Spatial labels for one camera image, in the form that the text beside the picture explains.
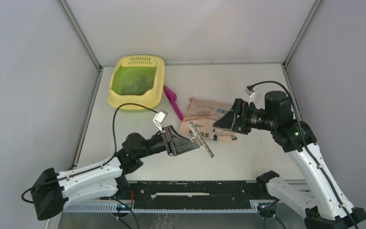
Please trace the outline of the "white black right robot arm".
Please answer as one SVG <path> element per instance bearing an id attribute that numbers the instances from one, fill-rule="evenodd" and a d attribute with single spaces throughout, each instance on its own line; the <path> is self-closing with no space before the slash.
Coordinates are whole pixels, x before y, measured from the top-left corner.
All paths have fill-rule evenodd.
<path id="1" fill-rule="evenodd" d="M 334 180 L 310 127 L 293 114 L 292 99 L 267 96 L 264 104 L 263 109 L 257 109 L 237 98 L 214 127 L 244 135 L 252 129 L 269 131 L 296 164 L 314 198 L 308 200 L 302 192 L 287 187 L 273 171 L 257 178 L 258 196 L 283 201 L 303 218 L 308 229 L 347 229 L 366 220 L 366 211 L 354 206 Z"/>

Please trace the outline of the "peach cat litter bag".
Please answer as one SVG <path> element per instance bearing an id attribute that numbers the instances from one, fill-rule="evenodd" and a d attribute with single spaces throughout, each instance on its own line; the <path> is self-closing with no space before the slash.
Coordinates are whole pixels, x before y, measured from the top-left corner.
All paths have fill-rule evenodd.
<path id="1" fill-rule="evenodd" d="M 188 123 L 192 121 L 205 140 L 235 144 L 235 133 L 214 128 L 214 123 L 224 116 L 232 105 L 201 99 L 190 99 L 190 104 L 183 116 L 179 133 L 183 136 L 192 136 Z"/>

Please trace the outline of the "magenta plastic scoop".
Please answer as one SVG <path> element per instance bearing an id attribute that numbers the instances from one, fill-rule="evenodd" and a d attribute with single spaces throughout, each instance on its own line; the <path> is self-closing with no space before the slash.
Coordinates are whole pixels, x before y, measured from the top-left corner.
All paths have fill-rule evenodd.
<path id="1" fill-rule="evenodd" d="M 179 118 L 180 121 L 183 121 L 183 114 L 181 112 L 181 110 L 179 109 L 178 105 L 177 105 L 177 95 L 166 85 L 163 86 L 163 91 L 166 95 L 166 98 L 168 99 L 170 105 L 172 106 L 175 114 L 177 115 L 177 117 Z"/>

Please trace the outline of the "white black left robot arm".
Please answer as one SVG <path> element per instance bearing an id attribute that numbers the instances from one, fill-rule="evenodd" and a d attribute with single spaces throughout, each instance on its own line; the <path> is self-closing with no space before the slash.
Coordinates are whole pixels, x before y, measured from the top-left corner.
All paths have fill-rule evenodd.
<path id="1" fill-rule="evenodd" d="M 142 158 L 162 152 L 179 156 L 199 148 L 194 139 L 180 135 L 170 125 L 149 139 L 139 133 L 129 134 L 119 151 L 89 166 L 62 172 L 48 168 L 30 190 L 37 219 L 50 219 L 72 204 L 94 198 L 126 198 L 130 186 L 125 176 L 143 165 Z"/>

